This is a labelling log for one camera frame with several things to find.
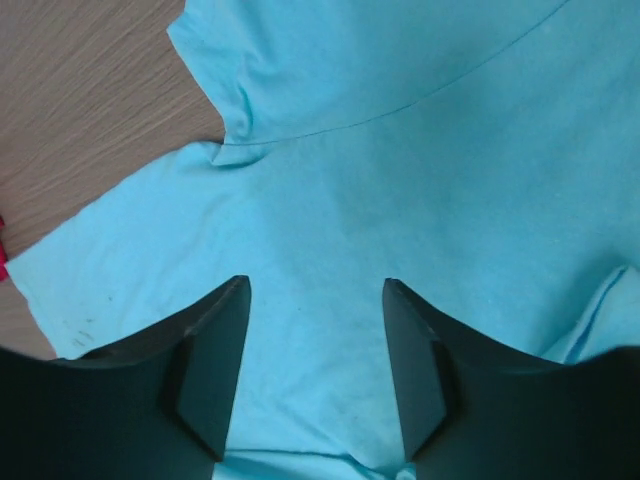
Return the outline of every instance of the t-shirt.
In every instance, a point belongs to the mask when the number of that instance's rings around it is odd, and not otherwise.
[[[10,273],[70,358],[249,275],[215,478],[400,478],[385,278],[542,354],[640,264],[639,31],[636,0],[188,1],[169,35],[224,144],[151,163]]]

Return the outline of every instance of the t-shirt sleeve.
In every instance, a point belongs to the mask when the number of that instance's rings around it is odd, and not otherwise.
[[[466,75],[565,0],[187,0],[169,36],[225,143],[365,122]]]

